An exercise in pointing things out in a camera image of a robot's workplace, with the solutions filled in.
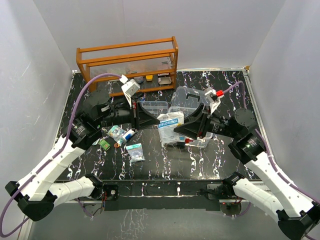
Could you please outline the teal header cotton swab bag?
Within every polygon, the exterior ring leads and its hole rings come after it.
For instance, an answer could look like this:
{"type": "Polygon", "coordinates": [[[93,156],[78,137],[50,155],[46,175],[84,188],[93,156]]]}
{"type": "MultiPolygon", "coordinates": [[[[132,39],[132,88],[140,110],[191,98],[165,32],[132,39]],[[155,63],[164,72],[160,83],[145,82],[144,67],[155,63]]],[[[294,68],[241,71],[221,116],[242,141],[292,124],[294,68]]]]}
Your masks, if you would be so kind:
{"type": "Polygon", "coordinates": [[[143,148],[142,148],[141,143],[126,146],[125,149],[129,153],[129,156],[130,156],[129,162],[131,164],[136,163],[136,162],[145,161],[145,157],[143,154],[143,148]]]}

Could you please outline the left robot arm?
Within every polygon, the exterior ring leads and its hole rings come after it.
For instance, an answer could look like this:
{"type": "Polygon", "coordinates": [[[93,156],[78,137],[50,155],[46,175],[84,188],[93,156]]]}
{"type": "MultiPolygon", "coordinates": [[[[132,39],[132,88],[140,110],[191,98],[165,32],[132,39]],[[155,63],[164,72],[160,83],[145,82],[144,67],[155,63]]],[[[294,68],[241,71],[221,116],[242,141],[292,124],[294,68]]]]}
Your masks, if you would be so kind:
{"type": "Polygon", "coordinates": [[[107,93],[96,90],[71,114],[72,124],[56,141],[47,156],[24,178],[10,181],[5,190],[17,202],[19,209],[32,221],[45,218],[55,207],[81,197],[99,199],[104,183],[90,173],[66,183],[56,179],[92,144],[102,137],[102,128],[130,124],[143,130],[159,124],[134,96],[130,102],[122,98],[111,101],[107,93]]]}

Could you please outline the clear teal bandage packet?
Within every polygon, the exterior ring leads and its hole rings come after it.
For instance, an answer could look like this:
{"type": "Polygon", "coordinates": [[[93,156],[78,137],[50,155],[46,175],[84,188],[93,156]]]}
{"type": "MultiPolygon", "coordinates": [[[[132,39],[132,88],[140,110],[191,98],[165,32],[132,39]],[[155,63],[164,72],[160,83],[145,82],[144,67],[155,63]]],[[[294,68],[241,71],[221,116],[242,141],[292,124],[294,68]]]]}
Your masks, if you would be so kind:
{"type": "Polygon", "coordinates": [[[123,130],[118,125],[114,125],[108,132],[107,135],[111,138],[113,138],[115,141],[117,141],[119,138],[121,138],[122,135],[126,133],[125,130],[123,130]]]}

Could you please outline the white blue mask packet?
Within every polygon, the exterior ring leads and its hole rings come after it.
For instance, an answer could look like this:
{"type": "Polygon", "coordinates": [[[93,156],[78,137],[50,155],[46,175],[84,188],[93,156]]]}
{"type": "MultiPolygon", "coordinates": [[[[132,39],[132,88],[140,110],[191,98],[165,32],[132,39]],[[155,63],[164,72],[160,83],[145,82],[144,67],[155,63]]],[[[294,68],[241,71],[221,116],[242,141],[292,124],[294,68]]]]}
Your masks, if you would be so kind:
{"type": "Polygon", "coordinates": [[[184,113],[182,111],[168,112],[160,114],[157,119],[160,123],[157,125],[160,141],[162,145],[175,143],[184,143],[185,136],[174,132],[176,127],[184,124],[184,113]]]}

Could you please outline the clear medicine kit box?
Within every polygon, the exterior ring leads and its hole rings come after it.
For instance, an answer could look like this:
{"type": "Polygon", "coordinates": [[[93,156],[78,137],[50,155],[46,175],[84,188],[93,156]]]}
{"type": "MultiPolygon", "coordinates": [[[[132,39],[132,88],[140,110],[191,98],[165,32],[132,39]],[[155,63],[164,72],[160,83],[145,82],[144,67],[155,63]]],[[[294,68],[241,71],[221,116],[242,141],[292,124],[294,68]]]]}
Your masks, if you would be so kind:
{"type": "MultiPolygon", "coordinates": [[[[192,108],[192,107],[181,107],[181,106],[171,106],[168,109],[169,113],[173,113],[173,112],[183,112],[184,117],[188,117],[191,113],[193,113],[196,110],[196,108],[192,108]]],[[[210,140],[213,137],[213,133],[211,132],[207,132],[205,137],[203,138],[197,138],[196,140],[189,138],[187,136],[184,136],[184,140],[185,140],[185,145],[186,146],[191,146],[191,147],[197,147],[200,149],[205,149],[207,147],[207,145],[209,144],[210,140]]]]}

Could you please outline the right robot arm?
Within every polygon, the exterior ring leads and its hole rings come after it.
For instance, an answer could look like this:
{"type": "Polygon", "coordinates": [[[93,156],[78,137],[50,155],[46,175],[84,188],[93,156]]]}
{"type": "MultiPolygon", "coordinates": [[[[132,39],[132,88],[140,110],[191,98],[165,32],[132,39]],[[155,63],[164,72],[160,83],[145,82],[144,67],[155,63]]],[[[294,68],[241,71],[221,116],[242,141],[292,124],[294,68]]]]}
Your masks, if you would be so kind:
{"type": "Polygon", "coordinates": [[[205,195],[219,198],[239,197],[263,210],[291,240],[301,240],[320,223],[320,202],[299,189],[273,160],[268,145],[257,130],[255,115],[247,108],[237,109],[226,119],[210,113],[210,107],[200,104],[175,127],[174,132],[196,140],[206,133],[232,138],[231,153],[253,171],[269,191],[234,172],[215,189],[203,190],[205,195]]]}

